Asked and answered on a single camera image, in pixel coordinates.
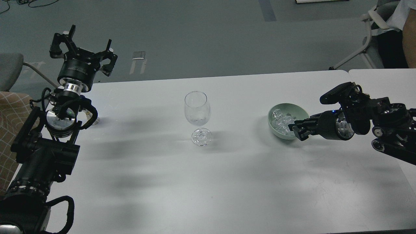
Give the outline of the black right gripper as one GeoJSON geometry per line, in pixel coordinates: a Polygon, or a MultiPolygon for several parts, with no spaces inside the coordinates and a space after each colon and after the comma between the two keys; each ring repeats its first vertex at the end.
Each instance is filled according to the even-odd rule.
{"type": "Polygon", "coordinates": [[[324,139],[346,141],[355,134],[341,110],[325,111],[312,115],[310,118],[294,120],[287,127],[292,129],[300,141],[305,141],[309,135],[320,135],[324,139]]]}

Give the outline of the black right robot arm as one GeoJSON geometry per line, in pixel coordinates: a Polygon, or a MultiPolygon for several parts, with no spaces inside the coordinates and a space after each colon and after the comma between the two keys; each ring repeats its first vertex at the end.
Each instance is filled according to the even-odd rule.
{"type": "Polygon", "coordinates": [[[372,99],[354,82],[339,84],[322,95],[320,102],[339,103],[340,108],[289,124],[297,139],[304,141],[309,135],[320,135],[346,141],[372,132],[376,138],[371,145],[376,151],[416,164],[415,109],[391,103],[388,97],[372,99]]]}

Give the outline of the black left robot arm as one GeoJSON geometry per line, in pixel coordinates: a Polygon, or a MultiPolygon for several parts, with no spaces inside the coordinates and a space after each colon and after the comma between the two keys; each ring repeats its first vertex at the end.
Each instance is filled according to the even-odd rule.
{"type": "Polygon", "coordinates": [[[97,109],[83,93],[92,90],[98,71],[110,76],[118,58],[111,39],[97,53],[76,46],[75,28],[54,34],[50,57],[64,60],[58,85],[54,90],[45,88],[40,99],[30,100],[31,113],[11,145],[21,167],[1,200],[2,234],[46,234],[51,208],[64,201],[67,218],[59,233],[67,234],[74,223],[73,198],[48,201],[47,197],[53,182],[65,181],[74,169],[79,131],[99,122],[97,109]]]}

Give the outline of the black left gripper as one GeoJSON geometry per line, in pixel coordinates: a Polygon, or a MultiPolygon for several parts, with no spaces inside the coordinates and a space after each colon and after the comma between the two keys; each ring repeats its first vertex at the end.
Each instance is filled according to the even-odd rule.
{"type": "Polygon", "coordinates": [[[88,58],[82,57],[81,49],[72,40],[75,29],[76,26],[72,25],[68,33],[55,33],[49,49],[49,55],[52,59],[64,59],[57,78],[59,84],[63,86],[70,80],[75,80],[81,83],[82,92],[89,92],[92,89],[96,72],[100,70],[105,76],[109,77],[118,56],[110,47],[112,40],[109,39],[105,50],[96,53],[95,59],[88,60],[88,58]],[[62,43],[68,49],[66,53],[60,47],[62,43]],[[109,60],[110,62],[101,65],[101,62],[104,60],[109,60]]]}

